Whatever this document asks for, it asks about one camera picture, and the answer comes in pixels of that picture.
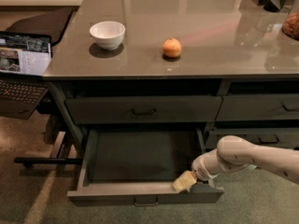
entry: white bowl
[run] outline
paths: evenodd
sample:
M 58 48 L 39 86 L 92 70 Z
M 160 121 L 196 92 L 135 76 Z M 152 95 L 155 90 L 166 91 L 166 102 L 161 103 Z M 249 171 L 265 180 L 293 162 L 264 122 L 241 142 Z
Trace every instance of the white bowl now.
M 116 21 L 99 22 L 90 29 L 95 43 L 106 50 L 116 49 L 123 40 L 124 32 L 124 25 Z

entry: laptop keyboard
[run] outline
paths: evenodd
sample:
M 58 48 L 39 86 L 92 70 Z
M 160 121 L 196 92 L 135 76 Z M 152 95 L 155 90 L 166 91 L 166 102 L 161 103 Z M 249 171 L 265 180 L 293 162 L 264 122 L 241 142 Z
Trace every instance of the laptop keyboard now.
M 27 104 L 34 104 L 46 85 L 0 80 L 0 99 L 15 100 Z

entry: drawer handle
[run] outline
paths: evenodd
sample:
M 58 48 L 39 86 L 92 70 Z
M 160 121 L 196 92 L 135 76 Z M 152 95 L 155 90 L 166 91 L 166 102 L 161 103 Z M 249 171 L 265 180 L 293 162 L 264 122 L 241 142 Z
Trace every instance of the drawer handle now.
M 156 108 L 152 108 L 151 110 L 147 111 L 147 112 L 137 112 L 135 111 L 135 109 L 132 109 L 132 114 L 134 116 L 155 116 L 157 114 L 157 109 Z
M 155 206 L 155 205 L 158 205 L 158 197 L 156 196 L 156 203 L 145 203 L 145 204 L 138 204 L 136 202 L 136 199 L 134 199 L 134 205 L 135 206 L 138 206 L 138 207 L 142 207 L 142 206 Z
M 262 145 L 262 144 L 267 145 L 267 144 L 277 144 L 277 143 L 279 143 L 280 140 L 278 139 L 278 137 L 275 136 L 275 138 L 277 139 L 276 143 L 275 143 L 275 142 L 265 142 L 265 141 L 262 141 L 261 137 L 259 137 L 259 141 L 260 141 L 260 144 L 261 144 L 261 145 Z
M 293 109 L 290 109 L 288 108 L 287 106 L 285 105 L 282 105 L 283 109 L 287 112 L 299 112 L 299 108 L 293 108 Z

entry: brown object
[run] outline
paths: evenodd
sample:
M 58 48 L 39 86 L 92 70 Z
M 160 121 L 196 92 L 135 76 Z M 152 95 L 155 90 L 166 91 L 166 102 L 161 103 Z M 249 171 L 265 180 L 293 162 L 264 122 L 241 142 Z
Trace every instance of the brown object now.
M 299 40 L 299 12 L 290 14 L 283 23 L 282 31 L 291 38 Z
M 181 45 L 175 38 L 167 39 L 163 44 L 163 53 L 166 57 L 177 58 L 181 53 Z
M 183 191 L 196 183 L 197 177 L 193 171 L 185 171 L 173 182 L 176 191 Z

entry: open drawer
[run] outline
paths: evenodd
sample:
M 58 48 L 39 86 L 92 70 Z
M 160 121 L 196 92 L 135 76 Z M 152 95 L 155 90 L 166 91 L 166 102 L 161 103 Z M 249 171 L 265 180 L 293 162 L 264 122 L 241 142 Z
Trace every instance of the open drawer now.
M 76 204 L 214 203 L 223 190 L 212 181 L 198 181 L 190 192 L 172 187 L 203 152 L 202 142 L 196 130 L 91 130 L 77 190 L 67 196 Z

